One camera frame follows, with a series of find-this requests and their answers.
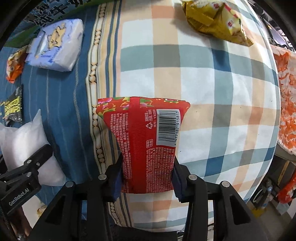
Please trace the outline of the white cotton pad bag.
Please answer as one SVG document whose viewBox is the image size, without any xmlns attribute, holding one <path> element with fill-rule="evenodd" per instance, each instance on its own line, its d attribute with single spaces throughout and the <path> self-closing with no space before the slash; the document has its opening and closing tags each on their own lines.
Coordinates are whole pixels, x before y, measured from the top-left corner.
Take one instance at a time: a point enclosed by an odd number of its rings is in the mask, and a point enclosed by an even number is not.
<svg viewBox="0 0 296 241">
<path fill-rule="evenodd" d="M 48 143 L 40 110 L 31 122 L 20 128 L 1 124 L 1 152 L 9 171 L 22 166 L 24 161 Z M 54 155 L 51 155 L 38 172 L 41 185 L 62 186 L 66 182 L 66 176 Z"/>
</svg>

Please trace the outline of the black shoe shine wipes pack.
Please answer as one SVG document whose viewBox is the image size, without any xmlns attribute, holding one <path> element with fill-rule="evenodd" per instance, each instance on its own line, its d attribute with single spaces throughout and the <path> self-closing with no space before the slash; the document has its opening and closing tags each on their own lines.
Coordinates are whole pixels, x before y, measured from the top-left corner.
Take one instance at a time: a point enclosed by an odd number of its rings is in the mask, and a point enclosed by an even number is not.
<svg viewBox="0 0 296 241">
<path fill-rule="evenodd" d="M 23 85 L 18 86 L 15 91 L 4 101 L 3 121 L 5 126 L 23 122 Z"/>
</svg>

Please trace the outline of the orange snack bag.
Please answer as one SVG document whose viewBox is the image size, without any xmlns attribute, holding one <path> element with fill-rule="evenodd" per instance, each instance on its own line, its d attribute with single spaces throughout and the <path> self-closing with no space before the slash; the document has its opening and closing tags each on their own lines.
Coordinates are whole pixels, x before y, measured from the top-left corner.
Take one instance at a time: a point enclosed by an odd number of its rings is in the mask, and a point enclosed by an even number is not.
<svg viewBox="0 0 296 241">
<path fill-rule="evenodd" d="M 16 79 L 22 74 L 27 57 L 28 45 L 18 49 L 8 57 L 6 65 L 6 79 L 9 83 L 14 84 Z"/>
</svg>

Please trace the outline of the red noodle packet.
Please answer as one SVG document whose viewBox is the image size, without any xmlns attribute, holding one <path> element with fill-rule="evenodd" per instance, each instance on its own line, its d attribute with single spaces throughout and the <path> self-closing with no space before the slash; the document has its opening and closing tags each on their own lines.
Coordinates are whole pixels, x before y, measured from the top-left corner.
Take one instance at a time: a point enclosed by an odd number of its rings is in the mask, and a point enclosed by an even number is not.
<svg viewBox="0 0 296 241">
<path fill-rule="evenodd" d="M 115 136 L 123 155 L 122 192 L 173 189 L 177 140 L 189 108 L 189 102 L 169 98 L 108 97 L 97 101 L 96 113 Z"/>
</svg>

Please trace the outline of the blue tissue pack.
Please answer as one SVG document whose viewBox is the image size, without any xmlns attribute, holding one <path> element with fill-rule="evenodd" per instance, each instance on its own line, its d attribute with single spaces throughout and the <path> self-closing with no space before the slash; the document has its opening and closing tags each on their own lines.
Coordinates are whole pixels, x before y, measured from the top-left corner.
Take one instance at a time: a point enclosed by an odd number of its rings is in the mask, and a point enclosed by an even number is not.
<svg viewBox="0 0 296 241">
<path fill-rule="evenodd" d="M 65 19 L 41 28 L 30 44 L 25 63 L 60 72 L 71 71 L 81 51 L 84 24 Z"/>
</svg>

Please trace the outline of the yellow panda snack bag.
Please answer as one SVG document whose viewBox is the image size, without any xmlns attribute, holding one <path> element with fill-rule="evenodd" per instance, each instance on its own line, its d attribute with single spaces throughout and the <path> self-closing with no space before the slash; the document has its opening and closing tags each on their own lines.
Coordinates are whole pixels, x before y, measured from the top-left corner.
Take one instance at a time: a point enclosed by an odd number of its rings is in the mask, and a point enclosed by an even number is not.
<svg viewBox="0 0 296 241">
<path fill-rule="evenodd" d="M 224 1 L 182 1 L 189 25 L 197 32 L 250 47 L 241 18 Z"/>
</svg>

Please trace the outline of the red plastic bag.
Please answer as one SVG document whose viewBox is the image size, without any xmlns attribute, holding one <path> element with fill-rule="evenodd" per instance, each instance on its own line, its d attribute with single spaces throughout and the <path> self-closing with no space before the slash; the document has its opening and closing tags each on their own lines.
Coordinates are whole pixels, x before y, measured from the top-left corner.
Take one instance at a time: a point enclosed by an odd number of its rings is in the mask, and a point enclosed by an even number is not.
<svg viewBox="0 0 296 241">
<path fill-rule="evenodd" d="M 296 173 L 294 172 L 289 182 L 285 185 L 283 189 L 277 195 L 280 203 L 286 204 L 291 202 L 295 198 L 295 180 Z"/>
</svg>

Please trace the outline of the open cardboard box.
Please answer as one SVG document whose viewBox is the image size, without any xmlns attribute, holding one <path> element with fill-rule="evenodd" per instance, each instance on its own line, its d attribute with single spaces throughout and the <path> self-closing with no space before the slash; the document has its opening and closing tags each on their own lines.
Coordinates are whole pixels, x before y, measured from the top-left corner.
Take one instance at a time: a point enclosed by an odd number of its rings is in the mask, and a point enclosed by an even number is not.
<svg viewBox="0 0 296 241">
<path fill-rule="evenodd" d="M 1 1 L 1 47 L 21 48 L 42 27 L 64 19 L 101 0 Z"/>
</svg>

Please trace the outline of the plaid checked cloth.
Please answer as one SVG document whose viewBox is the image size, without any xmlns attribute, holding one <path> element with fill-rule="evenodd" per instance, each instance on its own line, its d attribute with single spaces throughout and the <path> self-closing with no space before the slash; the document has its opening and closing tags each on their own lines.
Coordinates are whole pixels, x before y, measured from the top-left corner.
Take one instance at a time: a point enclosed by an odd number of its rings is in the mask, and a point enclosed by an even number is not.
<svg viewBox="0 0 296 241">
<path fill-rule="evenodd" d="M 207 182 L 228 181 L 248 201 L 273 159 L 280 120 L 275 61 L 247 1 L 229 1 L 251 47 L 195 32 L 179 1 L 100 4 L 87 57 L 86 89 L 100 173 L 117 160 L 114 138 L 95 109 L 99 98 L 161 97 L 190 108 L 178 161 Z"/>
</svg>

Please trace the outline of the orange floral blanket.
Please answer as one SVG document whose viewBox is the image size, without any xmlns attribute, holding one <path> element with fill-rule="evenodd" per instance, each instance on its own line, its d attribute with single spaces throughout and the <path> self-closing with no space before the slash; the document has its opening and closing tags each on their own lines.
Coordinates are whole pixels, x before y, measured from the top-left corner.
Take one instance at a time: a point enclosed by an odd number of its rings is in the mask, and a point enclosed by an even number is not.
<svg viewBox="0 0 296 241">
<path fill-rule="evenodd" d="M 271 49 L 276 62 L 280 87 L 280 130 L 277 142 L 289 154 L 295 155 L 295 52 L 278 46 L 271 46 Z"/>
</svg>

